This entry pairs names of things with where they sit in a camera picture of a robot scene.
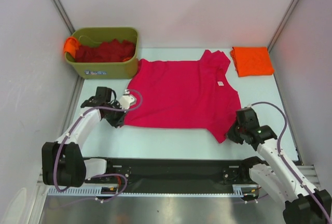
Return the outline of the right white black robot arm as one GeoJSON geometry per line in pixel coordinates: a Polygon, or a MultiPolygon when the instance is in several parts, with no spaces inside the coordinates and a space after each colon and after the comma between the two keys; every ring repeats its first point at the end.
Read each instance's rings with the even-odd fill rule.
{"type": "Polygon", "coordinates": [[[281,137],[260,125],[251,107],[237,110],[227,138],[259,154],[241,162],[239,179],[262,187],[281,206],[285,223],[331,223],[331,195],[305,177],[282,149],[281,137]]]}

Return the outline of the pink t shirt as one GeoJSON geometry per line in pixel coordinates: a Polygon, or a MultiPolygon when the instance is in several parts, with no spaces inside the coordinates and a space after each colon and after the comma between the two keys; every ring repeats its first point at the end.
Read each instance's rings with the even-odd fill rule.
{"type": "Polygon", "coordinates": [[[139,61],[138,73],[128,89],[142,97],[124,124],[141,128],[206,129],[218,143],[241,108],[238,92],[226,72],[230,60],[224,52],[205,50],[197,61],[139,61]]]}

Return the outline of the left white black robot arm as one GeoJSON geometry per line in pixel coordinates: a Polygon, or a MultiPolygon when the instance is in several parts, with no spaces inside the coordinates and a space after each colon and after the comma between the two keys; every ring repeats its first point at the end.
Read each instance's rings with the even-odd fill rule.
{"type": "Polygon", "coordinates": [[[107,165],[106,159],[86,159],[81,149],[103,119],[113,127],[121,126],[135,102],[129,91],[118,98],[113,89],[97,87],[95,95],[81,104],[81,112],[73,124],[55,142],[44,143],[41,149],[44,184],[63,192],[69,187],[80,187],[94,176],[105,183],[111,181],[115,170],[107,165]]]}

